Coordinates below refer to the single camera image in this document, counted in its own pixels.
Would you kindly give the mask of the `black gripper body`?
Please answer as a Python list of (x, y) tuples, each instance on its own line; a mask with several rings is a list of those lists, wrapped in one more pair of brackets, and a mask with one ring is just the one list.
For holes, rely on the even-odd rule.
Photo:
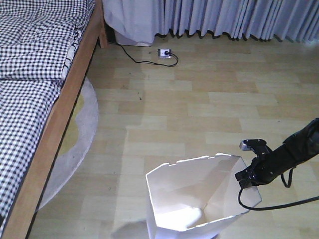
[(282, 145), (275, 150), (272, 150), (267, 144), (264, 148), (251, 150), (256, 154), (256, 157), (252, 159), (251, 165), (235, 174), (235, 178), (239, 182), (240, 187), (249, 188), (252, 186), (266, 185), (278, 176), (281, 177), (283, 185), (286, 186), (287, 183), (284, 179), (285, 170), (275, 171), (279, 168), (279, 162), (276, 161), (276, 159), (282, 156), (279, 150), (283, 149), (283, 145), (286, 143), (286, 141), (283, 141)]

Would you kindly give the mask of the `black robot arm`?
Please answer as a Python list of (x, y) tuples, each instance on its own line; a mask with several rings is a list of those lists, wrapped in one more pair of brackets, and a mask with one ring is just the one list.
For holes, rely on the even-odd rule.
[(256, 157), (246, 169), (235, 177), (242, 189), (265, 185), (289, 169), (304, 163), (319, 153), (319, 119), (312, 120), (272, 150), (263, 139), (245, 139), (240, 143), (242, 151), (253, 151)]

